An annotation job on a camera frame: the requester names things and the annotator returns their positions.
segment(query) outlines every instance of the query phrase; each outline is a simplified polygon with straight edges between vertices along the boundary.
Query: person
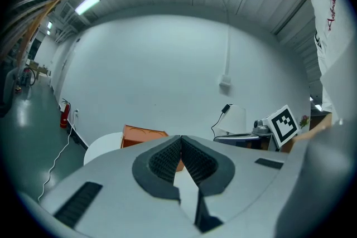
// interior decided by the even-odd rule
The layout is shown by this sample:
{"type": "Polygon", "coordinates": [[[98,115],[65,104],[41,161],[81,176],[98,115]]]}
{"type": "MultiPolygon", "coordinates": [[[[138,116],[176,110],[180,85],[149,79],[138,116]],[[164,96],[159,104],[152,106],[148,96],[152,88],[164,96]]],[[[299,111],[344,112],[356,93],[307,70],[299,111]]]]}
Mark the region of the person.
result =
{"type": "MultiPolygon", "coordinates": [[[[347,48],[356,33],[354,11],[348,0],[311,0],[316,33],[313,38],[321,73],[324,74],[347,48]]],[[[300,141],[311,139],[337,120],[337,114],[325,88],[322,90],[322,110],[329,114],[309,132],[293,137],[282,151],[289,152],[300,141]]]]}

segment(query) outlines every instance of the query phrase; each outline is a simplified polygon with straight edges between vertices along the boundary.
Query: fluorescent ceiling light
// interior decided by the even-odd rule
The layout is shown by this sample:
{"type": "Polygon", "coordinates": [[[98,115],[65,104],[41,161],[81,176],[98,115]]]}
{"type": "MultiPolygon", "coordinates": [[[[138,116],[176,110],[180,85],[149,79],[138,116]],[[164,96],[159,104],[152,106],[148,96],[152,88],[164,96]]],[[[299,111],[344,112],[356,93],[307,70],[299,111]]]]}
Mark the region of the fluorescent ceiling light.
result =
{"type": "Polygon", "coordinates": [[[78,15],[82,15],[90,7],[96,5],[100,0],[85,0],[75,9],[78,15]]]}

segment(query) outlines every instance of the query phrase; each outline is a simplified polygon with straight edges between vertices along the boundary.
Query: gray floor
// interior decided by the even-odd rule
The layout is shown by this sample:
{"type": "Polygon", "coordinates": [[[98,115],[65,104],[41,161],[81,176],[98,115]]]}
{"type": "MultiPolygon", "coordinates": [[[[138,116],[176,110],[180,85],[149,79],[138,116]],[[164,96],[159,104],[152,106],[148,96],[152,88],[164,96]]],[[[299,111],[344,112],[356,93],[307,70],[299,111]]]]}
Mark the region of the gray floor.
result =
{"type": "MultiPolygon", "coordinates": [[[[45,80],[15,95],[9,113],[0,119],[3,161],[16,189],[37,201],[47,172],[59,151],[67,144],[67,132],[60,128],[60,111],[45,80]]],[[[51,187],[83,165],[85,150],[70,139],[70,144],[56,161],[51,187]]]]}

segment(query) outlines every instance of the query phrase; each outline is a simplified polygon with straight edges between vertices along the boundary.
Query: white round table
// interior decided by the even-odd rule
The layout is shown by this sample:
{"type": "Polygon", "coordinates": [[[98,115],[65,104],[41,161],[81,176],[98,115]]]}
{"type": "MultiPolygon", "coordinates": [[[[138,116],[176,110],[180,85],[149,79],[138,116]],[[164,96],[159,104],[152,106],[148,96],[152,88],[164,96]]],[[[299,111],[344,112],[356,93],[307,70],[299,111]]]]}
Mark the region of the white round table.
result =
{"type": "Polygon", "coordinates": [[[122,138],[123,132],[117,132],[104,135],[95,140],[85,152],[83,165],[89,163],[100,155],[120,149],[122,138]]]}

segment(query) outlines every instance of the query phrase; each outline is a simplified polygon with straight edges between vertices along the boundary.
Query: red fire extinguisher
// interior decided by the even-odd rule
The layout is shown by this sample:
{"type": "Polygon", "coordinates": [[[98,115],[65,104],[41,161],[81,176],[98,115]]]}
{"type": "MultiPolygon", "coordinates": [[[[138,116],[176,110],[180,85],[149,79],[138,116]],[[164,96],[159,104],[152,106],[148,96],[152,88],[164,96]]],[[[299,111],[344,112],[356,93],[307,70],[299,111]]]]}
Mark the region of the red fire extinguisher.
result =
{"type": "Polygon", "coordinates": [[[60,122],[60,127],[61,128],[67,128],[67,118],[69,111],[71,110],[71,104],[68,101],[63,101],[62,103],[66,104],[65,110],[61,114],[61,122],[60,122]]]}

